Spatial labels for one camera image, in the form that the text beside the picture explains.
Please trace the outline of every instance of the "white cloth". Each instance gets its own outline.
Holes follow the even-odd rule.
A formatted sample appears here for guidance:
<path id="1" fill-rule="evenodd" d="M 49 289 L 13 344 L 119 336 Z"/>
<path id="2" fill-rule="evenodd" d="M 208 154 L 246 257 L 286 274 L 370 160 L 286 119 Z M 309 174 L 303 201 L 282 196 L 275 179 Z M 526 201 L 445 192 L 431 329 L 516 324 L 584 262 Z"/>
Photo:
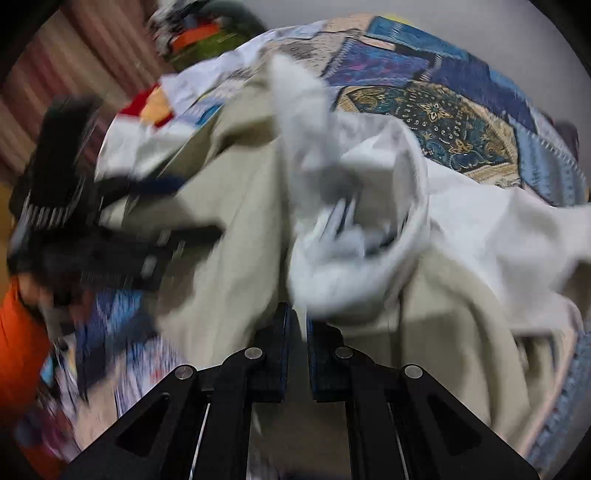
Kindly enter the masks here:
<path id="1" fill-rule="evenodd" d="M 325 21 L 302 27 L 285 27 L 269 30 L 238 48 L 219 57 L 203 60 L 179 74 L 160 77 L 160 86 L 175 115 L 182 115 L 199 97 L 226 80 L 232 73 L 251 67 L 259 60 L 262 48 L 271 40 L 280 38 L 308 38 L 320 31 Z"/>
<path id="2" fill-rule="evenodd" d="M 144 178 L 176 153 L 195 131 L 194 126 L 185 122 L 169 122 L 156 128 L 138 117 L 117 115 L 96 159 L 95 177 Z"/>
<path id="3" fill-rule="evenodd" d="M 395 295 L 404 286 L 427 244 L 427 176 L 418 142 L 397 118 L 330 112 L 324 82 L 289 57 L 271 60 L 271 86 L 296 237 L 292 300 L 315 318 L 367 317 L 383 307 L 387 291 Z M 326 233 L 327 212 L 353 198 L 357 239 L 350 228 L 339 242 Z M 365 243 L 380 231 L 396 239 L 365 256 Z M 350 254 L 336 255 L 345 241 Z M 361 254 L 351 254 L 351 241 Z"/>
<path id="4" fill-rule="evenodd" d="M 561 293 L 579 262 L 591 262 L 591 206 L 551 207 L 427 160 L 391 116 L 330 112 L 324 83 L 288 57 L 272 60 L 271 79 L 295 237 L 288 270 L 295 304 L 315 318 L 367 318 L 408 280 L 428 238 L 428 205 L 430 241 L 493 291 L 513 334 L 583 327 L 587 311 L 571 299 L 588 296 L 591 269 L 578 273 L 575 295 Z M 354 197 L 356 223 L 398 236 L 373 257 L 343 260 L 326 253 L 337 248 L 322 238 L 326 211 Z"/>
<path id="5" fill-rule="evenodd" d="M 427 164 L 431 241 L 491 288 L 512 332 L 581 328 L 581 313 L 560 292 L 579 261 L 591 261 L 591 207 L 552 207 Z"/>

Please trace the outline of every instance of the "metal screw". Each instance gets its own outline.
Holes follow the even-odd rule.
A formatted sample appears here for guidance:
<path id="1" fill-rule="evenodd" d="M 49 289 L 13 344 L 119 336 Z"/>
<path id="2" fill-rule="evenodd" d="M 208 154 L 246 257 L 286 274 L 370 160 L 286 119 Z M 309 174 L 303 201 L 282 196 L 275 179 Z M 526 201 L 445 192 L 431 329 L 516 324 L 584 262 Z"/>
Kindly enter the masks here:
<path id="1" fill-rule="evenodd" d="M 252 346 L 244 350 L 244 356 L 249 360 L 256 360 L 257 358 L 260 358 L 262 356 L 262 350 L 255 346 Z"/>
<path id="2" fill-rule="evenodd" d="M 335 355 L 339 358 L 351 358 L 353 356 L 353 350 L 348 346 L 340 346 L 335 349 Z"/>
<path id="3" fill-rule="evenodd" d="M 174 371 L 174 375 L 176 375 L 179 380 L 186 380 L 193 375 L 193 369 L 188 365 L 181 365 Z"/>
<path id="4" fill-rule="evenodd" d="M 404 369 L 404 374 L 408 378 L 421 378 L 423 376 L 423 370 L 416 365 L 409 365 Z"/>

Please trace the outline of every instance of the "red fabric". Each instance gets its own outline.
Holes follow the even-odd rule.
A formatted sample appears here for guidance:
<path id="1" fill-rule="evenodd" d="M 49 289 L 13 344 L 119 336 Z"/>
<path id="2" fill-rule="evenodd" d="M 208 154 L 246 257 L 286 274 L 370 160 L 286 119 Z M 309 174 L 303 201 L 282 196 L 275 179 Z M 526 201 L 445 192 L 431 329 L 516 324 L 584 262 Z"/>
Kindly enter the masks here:
<path id="1" fill-rule="evenodd" d="M 66 463 L 46 451 L 43 445 L 23 449 L 25 457 L 44 480 L 57 480 Z"/>
<path id="2" fill-rule="evenodd" d="M 154 126 L 156 128 L 160 128 L 164 125 L 166 125 L 168 122 L 170 122 L 172 119 L 174 118 L 174 115 L 172 113 L 169 113 L 167 116 L 165 116 L 162 120 L 157 121 Z"/>
<path id="3" fill-rule="evenodd" d="M 157 86 L 158 86 L 158 83 L 155 83 L 149 89 L 142 90 L 141 92 L 139 92 L 134 97 L 134 99 L 131 100 L 131 103 L 128 106 L 126 106 L 125 108 L 121 109 L 121 111 L 119 111 L 119 113 L 122 113 L 124 115 L 139 116 L 140 113 L 142 112 L 142 110 L 144 109 L 144 107 L 146 106 L 146 102 L 148 101 L 148 97 L 150 96 L 150 94 L 154 90 L 156 90 Z"/>

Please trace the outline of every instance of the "blue patterned cloth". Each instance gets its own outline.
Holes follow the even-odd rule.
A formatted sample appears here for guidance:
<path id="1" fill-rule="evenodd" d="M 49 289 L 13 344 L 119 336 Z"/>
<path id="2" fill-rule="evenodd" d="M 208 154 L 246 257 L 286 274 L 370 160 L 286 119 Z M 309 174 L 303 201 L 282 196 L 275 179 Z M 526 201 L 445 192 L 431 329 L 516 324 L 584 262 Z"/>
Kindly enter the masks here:
<path id="1" fill-rule="evenodd" d="M 328 65 L 324 79 L 330 85 L 404 85 L 428 65 L 429 61 L 421 57 L 400 55 L 347 39 Z"/>
<path id="2" fill-rule="evenodd" d="M 441 38 L 437 38 L 410 25 L 388 20 L 384 17 L 375 17 L 365 35 L 370 38 L 400 43 L 415 50 L 428 51 L 442 56 L 457 59 L 467 59 L 468 56 L 466 50 L 462 50 Z"/>
<path id="3" fill-rule="evenodd" d="M 575 409 L 591 390 L 591 333 L 579 336 L 562 391 L 536 439 L 527 461 L 538 471 L 546 473 L 567 440 Z"/>
<path id="4" fill-rule="evenodd" d="M 512 89 L 491 80 L 488 65 L 476 57 L 469 60 L 443 58 L 431 73 L 431 82 L 451 88 L 492 113 L 506 118 L 506 113 L 535 132 L 534 120 L 526 101 Z"/>
<path id="5" fill-rule="evenodd" d="M 159 336 L 128 345 L 115 388 L 117 416 L 124 415 L 177 365 L 184 363 L 182 356 Z"/>
<path id="6" fill-rule="evenodd" d="M 432 83 L 365 87 L 344 93 L 359 112 L 393 115 L 416 135 L 423 154 L 460 173 L 511 164 L 504 141 L 465 99 Z"/>
<path id="7" fill-rule="evenodd" d="M 513 91 L 516 95 L 520 96 L 524 100 L 529 101 L 529 97 L 521 90 L 517 84 L 510 78 L 504 76 L 502 73 L 497 72 L 489 67 L 489 74 L 491 80 L 497 85 Z"/>
<path id="8" fill-rule="evenodd" d="M 98 292 L 90 318 L 76 327 L 76 371 L 80 396 L 105 376 L 127 345 L 155 335 L 152 318 L 141 307 L 137 290 Z"/>
<path id="9" fill-rule="evenodd" d="M 559 152 L 512 118 L 519 149 L 519 176 L 540 197 L 555 207 L 587 202 L 587 182 L 572 155 Z"/>

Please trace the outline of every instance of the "orange cloth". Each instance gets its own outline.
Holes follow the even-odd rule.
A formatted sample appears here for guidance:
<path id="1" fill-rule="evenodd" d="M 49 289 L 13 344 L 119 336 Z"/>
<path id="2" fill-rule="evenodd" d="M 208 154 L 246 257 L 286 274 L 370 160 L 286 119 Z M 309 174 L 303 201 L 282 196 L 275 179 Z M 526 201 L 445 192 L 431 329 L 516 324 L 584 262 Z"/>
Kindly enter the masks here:
<path id="1" fill-rule="evenodd" d="M 139 117 L 142 120 L 159 126 L 160 122 L 168 118 L 171 113 L 172 109 L 170 108 L 166 94 L 162 88 L 156 87 L 146 100 L 146 104 L 139 113 Z"/>
<path id="2" fill-rule="evenodd" d="M 176 53 L 216 33 L 220 33 L 220 27 L 215 23 L 206 23 L 199 25 L 197 28 L 186 30 L 173 40 L 173 52 Z"/>
<path id="3" fill-rule="evenodd" d="M 31 317 L 13 280 L 0 309 L 0 423 L 9 431 L 35 402 L 41 367 L 50 351 L 45 326 Z M 42 447 L 24 449 L 45 479 L 57 478 L 62 462 Z"/>

